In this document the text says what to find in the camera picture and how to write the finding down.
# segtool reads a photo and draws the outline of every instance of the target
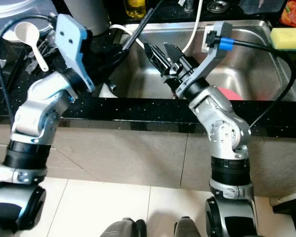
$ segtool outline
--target green sponge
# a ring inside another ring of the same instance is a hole
[[[296,28],[273,28],[271,39],[276,49],[296,50]]]

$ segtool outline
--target yellow liquid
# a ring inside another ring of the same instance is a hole
[[[125,10],[130,17],[140,19],[146,15],[145,0],[124,0]]]

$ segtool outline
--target white wire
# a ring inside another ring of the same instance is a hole
[[[110,29],[120,29],[129,34],[130,36],[133,34],[129,29],[127,29],[125,26],[114,24],[110,26]],[[145,49],[143,42],[141,42],[138,38],[136,39],[136,42],[139,44],[139,46],[143,49]]]
[[[196,30],[197,30],[197,26],[198,26],[198,22],[199,22],[199,19],[201,18],[202,5],[203,5],[203,0],[199,0],[194,29],[193,29],[191,37],[189,38],[189,40],[187,42],[187,45],[182,50],[183,53],[185,53],[188,50],[188,48],[191,46],[191,44],[192,44],[192,42],[194,40]]]

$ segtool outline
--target stainless steel sink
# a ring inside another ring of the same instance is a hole
[[[260,44],[269,44],[270,29],[264,21],[228,21],[233,25],[232,38]],[[201,52],[204,28],[213,22],[199,23],[197,34],[187,55],[199,63],[206,54]],[[153,43],[165,52],[163,43],[184,48],[194,23],[148,24],[140,35],[142,41]],[[131,31],[137,25],[127,25]],[[126,35],[120,37],[125,42]],[[209,84],[228,88],[244,100],[274,100],[288,83],[290,70],[280,59],[256,49],[234,46],[225,59],[208,75]],[[110,79],[117,85],[114,94],[103,86],[100,97],[171,99],[170,88],[161,82],[159,71],[148,61],[144,51],[136,44],[126,60],[114,71]],[[296,101],[296,83],[285,97]]]

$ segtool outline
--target white measuring spoon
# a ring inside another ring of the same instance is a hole
[[[37,48],[37,41],[39,39],[38,28],[30,22],[20,22],[14,28],[15,35],[17,38],[32,47],[35,58],[43,72],[49,70],[47,63]]]

